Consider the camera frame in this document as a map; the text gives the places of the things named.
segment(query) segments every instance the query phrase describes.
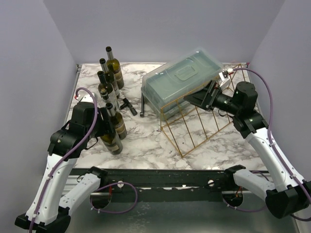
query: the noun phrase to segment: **black tool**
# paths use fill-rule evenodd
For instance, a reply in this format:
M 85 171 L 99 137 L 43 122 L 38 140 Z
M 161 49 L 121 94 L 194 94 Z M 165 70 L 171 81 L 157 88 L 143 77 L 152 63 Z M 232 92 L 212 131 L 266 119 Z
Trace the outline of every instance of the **black tool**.
M 124 99 L 123 99 L 123 102 L 124 102 L 124 104 L 122 104 L 122 105 L 120 106 L 120 109 L 123 109 L 123 108 L 125 108 L 125 107 L 129 107 L 130 110 L 131 110 L 131 113 L 133 114 L 133 116 L 136 116 L 136 115 L 137 115 L 137 112 L 136 112 L 135 108 L 132 106 L 132 104 L 130 103 L 130 101 L 128 101 L 127 98 L 124 98 Z
M 141 94 L 141 112 L 140 112 L 140 117 L 144 117 L 144 113 L 145 113 L 145 100 L 144 100 L 144 95 Z

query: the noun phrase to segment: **wire rack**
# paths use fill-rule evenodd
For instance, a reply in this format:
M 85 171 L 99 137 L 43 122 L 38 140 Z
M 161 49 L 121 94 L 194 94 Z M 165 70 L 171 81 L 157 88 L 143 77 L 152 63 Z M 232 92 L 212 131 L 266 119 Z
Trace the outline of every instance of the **wire rack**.
M 244 67 L 244 64 L 238 64 L 231 67 Z M 235 78 L 237 72 L 241 72 L 242 79 L 249 82 L 248 77 L 245 77 L 242 70 L 235 71 L 230 75 L 230 85 L 223 91 L 226 95 L 232 96 L 236 84 L 242 81 L 242 79 L 238 80 Z M 162 120 L 160 121 L 161 131 L 165 134 L 182 158 L 209 141 L 212 137 L 216 136 L 221 130 L 232 123 L 232 119 L 226 112 L 220 113 L 216 109 L 208 112 L 193 105 L 190 105 L 186 109 L 182 109 L 180 106 L 180 100 L 182 100 L 184 96 L 202 89 L 208 83 L 209 82 L 206 82 L 200 85 L 161 108 L 161 119 L 164 120 L 163 122 Z M 163 109 L 171 104 L 174 106 L 177 104 L 179 113 L 167 119 L 163 113 Z

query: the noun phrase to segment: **metal frame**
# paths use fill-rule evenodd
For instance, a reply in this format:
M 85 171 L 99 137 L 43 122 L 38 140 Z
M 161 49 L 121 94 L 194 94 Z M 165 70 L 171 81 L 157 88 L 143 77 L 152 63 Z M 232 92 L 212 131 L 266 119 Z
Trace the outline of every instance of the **metal frame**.
M 234 66 L 233 68 L 243 67 L 243 65 L 244 65 L 244 64 L 238 64 L 238 65 Z M 239 72 L 242 72 L 244 81 L 246 81 L 243 70 L 239 70 Z M 233 76 L 230 75 L 230 79 L 231 79 L 230 84 L 232 85 L 232 88 L 233 88 L 233 89 L 230 88 L 230 85 L 226 88 L 226 89 L 232 91 L 232 93 L 234 92 L 234 89 L 235 89 L 235 84 L 233 83 L 233 79 L 234 79 L 236 73 L 237 73 L 237 71 L 234 72 Z M 207 133 L 206 133 L 206 130 L 205 130 L 205 128 L 204 128 L 204 125 L 203 125 L 203 123 L 202 123 L 202 121 L 201 121 L 200 114 L 199 114 L 198 109 L 197 109 L 196 106 L 195 106 L 193 109 L 191 109 L 190 111 L 188 111 L 188 112 L 186 112 L 186 113 L 182 113 L 182 109 L 181 109 L 181 107 L 180 107 L 178 101 L 179 101 L 180 99 L 182 99 L 184 96 L 189 95 L 189 94 L 191 94 L 191 93 L 193 93 L 193 92 L 195 92 L 195 91 L 197 91 L 197 90 L 202 89 L 202 88 L 205 87 L 208 83 L 209 83 L 209 81 L 206 82 L 206 83 L 204 83 L 204 84 L 202 84 L 202 85 L 200 85 L 199 87 L 197 87 L 197 88 L 191 90 L 190 92 L 188 92 L 188 93 L 182 95 L 181 97 L 179 97 L 179 98 L 177 98 L 177 99 L 175 99 L 175 100 L 169 102 L 168 104 L 164 105 L 164 106 L 160 109 L 160 114 L 161 114 L 161 116 L 160 116 L 160 129 L 161 129 L 161 131 L 164 133 L 164 135 L 167 137 L 167 139 L 170 141 L 170 143 L 175 147 L 175 149 L 178 151 L 178 153 L 180 154 L 180 156 L 181 156 L 182 158 L 184 158 L 187 154 L 191 153 L 193 150 L 195 150 L 196 148 L 198 148 L 199 146 L 201 146 L 203 143 L 205 143 L 205 142 L 207 142 L 208 140 L 210 140 L 210 139 L 211 139 L 213 136 L 215 136 L 218 132 L 220 132 L 221 130 L 223 130 L 225 127 L 227 127 L 229 124 L 232 123 L 232 120 L 229 118 L 229 116 L 228 116 L 228 114 L 227 114 L 228 123 L 227 123 L 225 126 L 219 128 L 219 125 L 218 125 L 218 123 L 217 123 L 217 119 L 216 119 L 216 116 L 215 116 L 215 114 L 214 114 L 214 111 L 212 111 L 213 117 L 214 117 L 214 120 L 215 120 L 215 124 L 216 124 L 216 127 L 217 127 L 217 131 L 216 131 L 215 133 L 213 133 L 210 137 L 208 137 L 208 136 L 207 136 Z M 164 115 L 163 109 L 164 109 L 165 107 L 169 106 L 169 105 L 172 104 L 172 103 L 177 103 L 177 106 L 178 106 L 178 108 L 179 108 L 179 113 L 180 113 L 181 116 L 178 117 L 177 119 L 174 119 L 173 121 L 169 122 L 169 121 L 166 119 L 165 115 Z M 205 140 L 203 140 L 203 141 L 202 141 L 201 143 L 199 143 L 197 146 L 196 146 L 196 145 L 194 144 L 194 142 L 193 142 L 193 138 L 192 138 L 192 136 L 191 136 L 191 133 L 190 133 L 189 128 L 188 128 L 188 125 L 187 125 L 187 122 L 186 122 L 186 120 L 185 120 L 185 116 L 188 115 L 188 114 L 190 114 L 190 113 L 193 112 L 194 110 L 196 110 L 196 112 L 197 112 L 197 115 L 198 115 L 199 120 L 200 120 L 200 122 L 201 122 L 201 126 L 202 126 L 202 129 L 203 129 L 203 132 L 204 132 L 204 134 L 205 134 L 205 136 L 206 136 Z M 165 120 L 165 124 L 164 124 L 164 125 L 162 125 L 162 118 Z M 175 123 L 176 121 L 178 121 L 178 120 L 180 120 L 180 119 L 183 119 L 183 121 L 184 121 L 184 123 L 185 123 L 185 126 L 186 126 L 186 128 L 187 128 L 188 134 L 189 134 L 190 139 L 191 139 L 192 144 L 193 144 L 193 148 L 190 149 L 189 151 L 186 151 L 185 153 L 182 153 L 182 152 L 181 152 L 180 147 L 179 147 L 179 145 L 178 145 L 178 143 L 177 143 L 177 140 L 176 140 L 176 138 L 175 138 L 175 136 L 174 136 L 174 134 L 173 134 L 173 132 L 172 132 L 172 129 L 171 129 L 171 127 L 170 127 L 170 125 L 172 125 L 173 123 Z M 165 128 L 165 127 L 168 127 L 168 129 L 169 129 L 169 131 L 170 131 L 170 133 L 171 133 L 171 135 L 172 135 L 173 140 L 174 140 L 175 143 L 170 139 L 170 137 L 169 137 L 169 136 L 166 134 L 166 132 L 164 131 L 164 128 Z

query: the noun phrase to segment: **cable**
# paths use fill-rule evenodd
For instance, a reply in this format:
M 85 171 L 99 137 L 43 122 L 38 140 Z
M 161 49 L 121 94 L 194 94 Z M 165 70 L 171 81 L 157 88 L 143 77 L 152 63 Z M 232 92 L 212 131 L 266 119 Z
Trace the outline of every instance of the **cable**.
M 100 190 L 103 190 L 103 189 L 105 189 L 105 188 L 108 188 L 108 187 L 111 187 L 111 186 L 114 186 L 114 185 L 118 185 L 118 184 L 126 184 L 126 185 L 129 185 L 129 186 L 131 186 L 131 188 L 135 191 L 135 201 L 134 201 L 133 205 L 132 205 L 130 208 L 128 208 L 127 210 L 116 211 L 116 212 L 115 212 L 115 211 L 109 211 L 109 210 L 103 210 L 103 209 L 96 209 L 96 208 L 93 206 L 92 200 L 90 200 L 90 204 L 92 205 L 91 210 L 94 209 L 94 210 L 97 210 L 98 213 L 99 213 L 99 212 L 102 212 L 102 213 L 108 213 L 108 214 L 124 214 L 124 213 L 129 212 L 130 210 L 132 210 L 132 209 L 136 206 L 136 204 L 137 204 L 138 193 L 137 193 L 136 188 L 135 188 L 131 183 L 127 183 L 127 182 L 111 183 L 111 184 L 108 184 L 108 185 L 106 185 L 106 186 L 104 186 L 104 187 L 101 187 L 101 188 L 97 189 L 95 192 L 98 192 L 98 191 L 100 191 Z
M 35 224 L 35 218 L 38 214 L 38 210 L 40 208 L 40 204 L 42 203 L 42 200 L 43 200 L 43 197 L 44 197 L 44 194 L 47 190 L 47 187 L 48 187 L 48 184 L 51 180 L 51 177 L 53 176 L 54 172 L 57 170 L 57 168 L 59 167 L 59 165 L 64 161 L 66 160 L 77 148 L 79 148 L 81 146 L 81 144 L 89 137 L 89 135 L 91 134 L 91 132 L 93 131 L 94 127 L 95 127 L 95 124 L 96 124 L 96 120 L 97 120 L 97 114 L 98 114 L 98 110 L 97 110 L 97 101 L 95 99 L 95 97 L 93 96 L 93 94 L 87 90 L 86 88 L 84 87 L 79 87 L 77 90 L 76 90 L 76 96 L 78 95 L 78 92 L 80 90 L 84 90 L 86 91 L 92 98 L 93 100 L 93 103 L 94 103 L 94 119 L 93 119 L 93 122 L 91 124 L 91 127 L 89 128 L 88 132 L 86 133 L 86 135 L 81 139 L 81 141 L 75 145 L 75 147 L 73 147 L 70 151 L 68 151 L 57 163 L 56 165 L 51 169 L 51 172 L 48 174 L 48 178 L 44 185 L 43 185 L 43 188 L 42 188 L 42 191 L 41 191 L 41 194 L 39 196 L 39 199 L 38 199 L 38 202 L 37 202 L 37 206 L 35 207 L 35 211 L 34 211 L 34 216 L 33 218 L 31 219 L 31 222 L 30 222 L 30 226 L 29 226 L 29 233 L 32 233 L 33 232 L 33 228 L 34 228 L 34 224 Z
M 272 141 L 271 127 L 272 127 L 272 118 L 273 118 L 273 100 L 272 100 L 272 93 L 271 93 L 271 90 L 270 90 L 270 88 L 268 86 L 268 83 L 265 81 L 265 79 L 262 76 L 260 76 L 257 72 L 255 72 L 255 71 L 253 71 L 251 69 L 248 69 L 248 68 L 235 68 L 233 70 L 234 71 L 246 70 L 246 71 L 252 72 L 252 73 L 256 74 L 263 81 L 264 85 L 266 86 L 266 89 L 267 89 L 268 94 L 269 94 L 269 99 L 270 99 L 270 117 L 269 117 L 269 127 L 268 127 L 268 139 L 269 139 L 270 145 L 271 145 L 273 151 L 276 153 L 276 155 L 279 158 L 279 160 L 281 161 L 281 163 L 283 164 L 283 166 L 286 168 L 288 173 L 292 176 L 292 178 L 296 181 L 296 183 L 302 189 L 302 191 L 306 195 L 309 203 L 311 204 L 311 196 L 310 196 L 310 194 L 308 193 L 306 188 L 303 186 L 303 184 L 300 182 L 300 180 L 294 175 L 292 170 L 287 166 L 286 162 L 284 161 L 284 159 L 282 158 L 281 154 L 278 152 L 276 146 L 274 145 L 274 142 Z M 300 218 L 300 217 L 294 216 L 293 214 L 291 214 L 291 216 L 293 218 L 297 219 L 297 220 L 300 220 L 300 221 L 305 221 L 305 222 L 311 221 L 311 217 L 309 217 L 309 218 Z
M 269 181 L 268 177 L 266 177 L 261 171 L 252 171 L 252 173 L 258 173 L 260 175 L 262 175 L 267 181 Z M 241 211 L 241 212 L 247 212 L 247 213 L 255 213 L 255 212 L 259 212 L 262 210 L 265 210 L 267 208 L 267 206 L 263 206 L 260 209 L 257 210 L 247 210 L 247 209 L 241 209 L 241 208 L 237 208 L 236 206 L 232 206 L 230 204 L 228 204 L 228 202 L 226 202 L 226 200 L 223 198 L 223 202 L 227 205 L 227 207 L 237 210 L 237 211 Z

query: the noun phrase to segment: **gold wire rack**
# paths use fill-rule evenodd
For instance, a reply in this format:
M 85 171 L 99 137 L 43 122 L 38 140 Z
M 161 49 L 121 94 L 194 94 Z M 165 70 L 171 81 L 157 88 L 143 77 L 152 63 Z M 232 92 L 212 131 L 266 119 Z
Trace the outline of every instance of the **gold wire rack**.
M 243 67 L 243 64 L 238 64 L 238 65 L 234 66 L 233 68 L 239 68 L 239 67 Z M 241 72 L 242 72 L 244 81 L 246 81 L 246 79 L 245 79 L 245 74 L 244 74 L 243 70 L 241 70 Z M 233 80 L 234 80 L 234 77 L 235 77 L 236 73 L 237 73 L 237 71 L 235 71 L 232 75 L 230 75 L 230 79 L 231 79 L 230 84 L 229 84 L 229 86 L 224 90 L 224 92 L 227 91 L 227 93 L 226 93 L 227 95 L 230 95 L 230 94 L 228 94 L 228 92 L 231 92 L 231 94 L 233 94 L 233 92 L 234 92 L 235 84 L 234 84 Z M 161 131 L 165 134 L 165 136 L 167 137 L 167 139 L 168 139 L 168 140 L 171 142 L 171 144 L 175 147 L 175 149 L 178 151 L 178 153 L 180 154 L 180 156 L 181 156 L 182 158 L 184 158 L 187 154 L 191 153 L 191 152 L 192 152 L 193 150 L 195 150 L 196 148 L 200 147 L 203 143 L 205 143 L 205 142 L 207 142 L 208 140 L 210 140 L 210 139 L 211 139 L 212 137 L 214 137 L 218 132 L 220 132 L 221 130 L 223 130 L 225 127 L 227 127 L 229 124 L 232 123 L 232 119 L 230 119 L 228 113 L 226 113 L 226 114 L 224 114 L 224 115 L 227 116 L 227 117 L 226 117 L 226 118 L 227 118 L 227 121 L 226 121 L 225 123 L 222 122 L 222 124 L 220 124 L 220 123 L 219 123 L 219 120 L 217 120 L 217 117 L 216 117 L 216 114 L 217 114 L 217 113 L 215 113 L 214 110 L 213 110 L 213 111 L 211 111 L 211 114 L 212 114 L 212 116 L 213 116 L 213 117 L 211 117 L 211 119 L 214 120 L 214 122 L 212 122 L 212 123 L 216 125 L 216 128 L 215 128 L 216 131 L 213 132 L 213 130 L 209 130 L 209 126 L 211 125 L 211 121 L 209 121 L 208 125 L 207 125 L 206 127 L 204 127 L 204 124 L 203 124 L 202 119 L 201 119 L 203 113 L 201 113 L 201 114 L 199 113 L 199 111 L 200 111 L 201 109 L 198 109 L 196 106 L 193 107 L 193 105 L 191 105 L 189 108 L 186 108 L 186 109 L 183 110 L 183 109 L 181 108 L 181 106 L 179 105 L 179 103 L 178 103 L 179 100 L 183 99 L 184 96 L 189 95 L 189 94 L 191 94 L 191 93 L 193 93 L 193 92 L 195 92 L 195 91 L 197 91 L 197 90 L 202 89 L 202 88 L 205 87 L 208 83 L 209 83 L 209 81 L 206 82 L 206 83 L 204 83 L 204 84 L 202 84 L 202 85 L 200 85 L 199 87 L 197 87 L 197 88 L 191 90 L 190 92 L 184 94 L 183 96 L 181 96 L 181 97 L 179 97 L 179 98 L 177 98 L 177 99 L 171 101 L 170 103 L 168 103 L 168 104 L 166 104 L 165 106 L 163 106 L 163 107 L 161 108 L 161 110 L 160 110 L 160 111 L 161 111 L 161 112 L 160 112 L 160 113 L 161 113 L 161 119 L 164 119 L 164 120 L 165 120 L 165 124 L 162 124 L 162 120 L 160 120 L 160 128 L 161 128 Z M 176 115 L 174 115 L 173 117 L 171 117 L 172 120 L 169 121 L 169 120 L 166 118 L 165 114 L 163 113 L 163 112 L 164 112 L 163 109 L 164 109 L 165 107 L 171 105 L 171 104 L 177 104 L 177 106 L 178 106 L 178 108 L 179 108 L 179 114 L 176 114 Z M 198 116 L 198 119 L 199 119 L 199 121 L 200 121 L 200 123 L 201 123 L 202 128 L 199 129 L 199 130 L 197 130 L 198 134 L 200 134 L 200 135 L 202 135 L 202 136 L 204 137 L 204 138 L 203 138 L 203 141 L 201 141 L 201 142 L 197 142 L 196 140 L 194 140 L 194 139 L 193 139 L 193 134 L 191 135 L 190 127 L 189 127 L 189 124 L 191 123 L 191 119 L 190 119 L 190 117 L 189 117 L 188 119 L 186 119 L 186 116 L 187 116 L 187 115 L 190 116 L 191 114 L 192 114 L 192 116 L 191 116 L 192 119 L 193 119 L 193 115 L 196 114 L 196 116 Z M 185 137 L 184 135 L 182 135 L 182 133 L 181 133 L 180 130 L 179 130 L 179 129 L 182 127 L 181 124 L 177 125 L 176 127 L 172 127 L 172 126 L 173 126 L 175 123 L 177 123 L 178 121 L 184 122 L 184 126 L 186 127 L 187 132 L 188 132 L 188 135 L 190 136 L 190 143 L 189 143 L 189 146 L 188 146 L 187 149 L 184 148 L 184 140 L 183 140 L 182 144 L 180 144 L 181 141 L 179 141 L 179 144 L 178 144 L 178 139 L 176 138 L 176 135 L 174 135 L 174 133 L 173 133 L 173 131 L 174 131 L 173 128 L 175 128 L 175 131 L 177 131 L 176 134 L 177 134 L 180 138 L 181 138 L 181 137 L 183 137 L 183 138 Z M 172 138 L 169 137 L 169 135 L 168 135 L 169 132 L 165 132 L 166 128 L 168 128 L 169 132 L 171 133 Z

